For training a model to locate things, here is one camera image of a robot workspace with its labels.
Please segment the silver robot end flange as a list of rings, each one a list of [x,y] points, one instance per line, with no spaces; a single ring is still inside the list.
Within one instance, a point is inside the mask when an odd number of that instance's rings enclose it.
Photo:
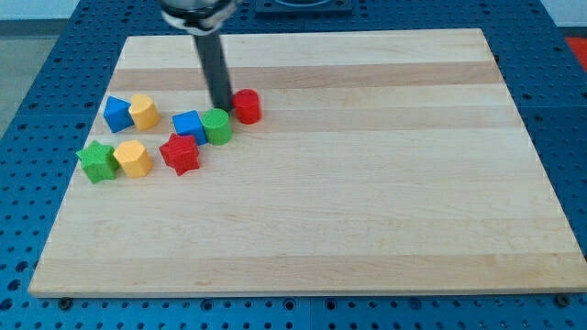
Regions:
[[[160,0],[161,16],[192,35],[218,31],[238,8],[238,0]]]

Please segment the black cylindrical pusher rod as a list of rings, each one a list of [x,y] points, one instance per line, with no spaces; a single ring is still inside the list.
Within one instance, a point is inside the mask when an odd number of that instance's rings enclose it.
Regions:
[[[233,93],[220,34],[215,31],[203,36],[194,36],[194,45],[212,105],[230,111],[233,108]]]

